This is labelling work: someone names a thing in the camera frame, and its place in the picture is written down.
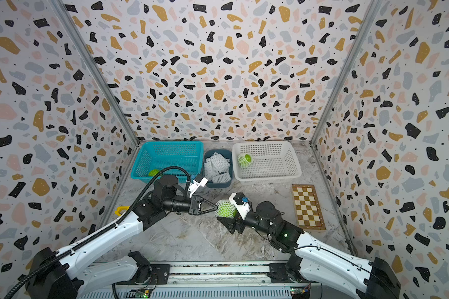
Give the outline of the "white plastic basket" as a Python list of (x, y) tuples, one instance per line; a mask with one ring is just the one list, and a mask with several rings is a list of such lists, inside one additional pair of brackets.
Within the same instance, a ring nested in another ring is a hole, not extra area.
[[(252, 155), (251, 166), (241, 169), (237, 158), (241, 153)], [(302, 175), (301, 166), (289, 142), (244, 142), (232, 148), (234, 177), (243, 185), (290, 183)]]

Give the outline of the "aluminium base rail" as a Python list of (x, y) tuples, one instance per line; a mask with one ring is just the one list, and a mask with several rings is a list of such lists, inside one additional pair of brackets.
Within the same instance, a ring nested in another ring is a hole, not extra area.
[(153, 263), (148, 277), (126, 280), (128, 260), (91, 265), (79, 275), (79, 299), (362, 299), (370, 267), (334, 272), (303, 260), (296, 275), (285, 262)]

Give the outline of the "pile of white foam nets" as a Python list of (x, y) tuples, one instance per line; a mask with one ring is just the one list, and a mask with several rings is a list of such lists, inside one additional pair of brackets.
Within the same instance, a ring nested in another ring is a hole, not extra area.
[(205, 177), (212, 184), (227, 184), (231, 182), (231, 164), (221, 153), (213, 152), (204, 162)]

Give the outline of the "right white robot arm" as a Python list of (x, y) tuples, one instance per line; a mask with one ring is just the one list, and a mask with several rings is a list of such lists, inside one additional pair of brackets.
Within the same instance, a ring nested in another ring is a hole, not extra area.
[(288, 278), (323, 283), (354, 299), (397, 299), (400, 283), (390, 265), (381, 258), (373, 261), (354, 257), (331, 247), (286, 221), (269, 201), (252, 208), (247, 198), (220, 200), (216, 217), (231, 233), (250, 228), (270, 245), (289, 254)]

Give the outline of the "dark teal small bin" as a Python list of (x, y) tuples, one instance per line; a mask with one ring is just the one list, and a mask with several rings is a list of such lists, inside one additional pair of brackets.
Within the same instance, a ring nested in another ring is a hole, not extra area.
[(233, 179), (232, 154), (229, 150), (213, 149), (205, 153), (203, 175), (207, 178), (207, 187), (227, 188)]

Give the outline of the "yellow triangular plastic piece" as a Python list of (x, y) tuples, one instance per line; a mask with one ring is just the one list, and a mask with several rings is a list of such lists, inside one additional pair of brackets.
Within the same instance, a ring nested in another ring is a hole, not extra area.
[(123, 214), (125, 214), (129, 209), (129, 206), (119, 206), (115, 211), (114, 214), (116, 216), (121, 216)]

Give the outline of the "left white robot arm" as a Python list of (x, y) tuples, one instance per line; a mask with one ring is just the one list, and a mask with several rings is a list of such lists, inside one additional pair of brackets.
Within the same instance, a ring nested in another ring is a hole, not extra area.
[(209, 201), (195, 192), (207, 181), (197, 174), (182, 188), (173, 175), (151, 180), (137, 202), (107, 226), (55, 252), (49, 248), (40, 251), (33, 258), (30, 279), (24, 284), (26, 291), (33, 299), (76, 299), (119, 282), (157, 284), (159, 276), (137, 251), (112, 262), (94, 262), (170, 213), (203, 214), (202, 204)]

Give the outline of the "wooden chessboard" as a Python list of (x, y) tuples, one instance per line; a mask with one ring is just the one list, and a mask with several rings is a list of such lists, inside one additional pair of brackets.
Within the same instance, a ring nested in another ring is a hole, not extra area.
[(292, 197), (299, 227), (303, 230), (326, 230), (314, 185), (293, 184)]

